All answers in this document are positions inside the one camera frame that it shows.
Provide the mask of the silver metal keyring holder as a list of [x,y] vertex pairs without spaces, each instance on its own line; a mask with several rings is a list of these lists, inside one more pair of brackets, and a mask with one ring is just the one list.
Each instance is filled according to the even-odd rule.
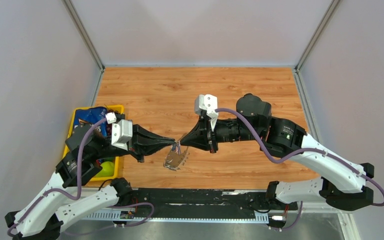
[[175,145],[173,145],[167,156],[165,157],[165,160],[163,162],[163,167],[166,169],[169,169],[171,171],[178,171],[180,170],[180,167],[183,166],[186,163],[186,160],[189,157],[189,147],[181,147],[181,154],[177,154],[175,152]]

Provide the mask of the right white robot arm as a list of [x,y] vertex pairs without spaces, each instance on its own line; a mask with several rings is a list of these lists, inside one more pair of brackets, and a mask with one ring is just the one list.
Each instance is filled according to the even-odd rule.
[[220,143],[257,141],[272,163],[290,160],[318,173],[311,180],[271,181],[265,194],[270,208],[294,202],[325,202],[339,210],[355,211],[373,205],[374,192],[366,185],[374,177],[372,164],[343,159],[295,122],[272,116],[271,104],[258,96],[248,93],[239,98],[229,119],[219,119],[227,109],[219,107],[218,99],[210,94],[199,95],[194,110],[199,119],[180,139],[182,146],[214,154]]

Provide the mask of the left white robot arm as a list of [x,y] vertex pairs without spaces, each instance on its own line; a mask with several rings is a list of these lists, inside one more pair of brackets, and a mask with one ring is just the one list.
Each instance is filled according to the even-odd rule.
[[83,186],[101,170],[97,160],[130,155],[143,162],[146,156],[174,145],[175,140],[129,120],[103,118],[75,128],[65,143],[68,153],[43,189],[25,208],[5,215],[12,239],[55,240],[88,214],[117,204],[129,206],[133,193],[125,178],[114,178],[93,195],[81,197]]

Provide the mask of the blue headed key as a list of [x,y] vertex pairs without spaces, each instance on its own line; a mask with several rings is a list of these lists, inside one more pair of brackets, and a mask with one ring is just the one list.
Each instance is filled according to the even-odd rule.
[[180,155],[180,154],[182,153],[182,150],[181,150],[181,144],[180,144],[179,141],[176,142],[175,147],[174,147],[174,151],[175,151],[178,155]]

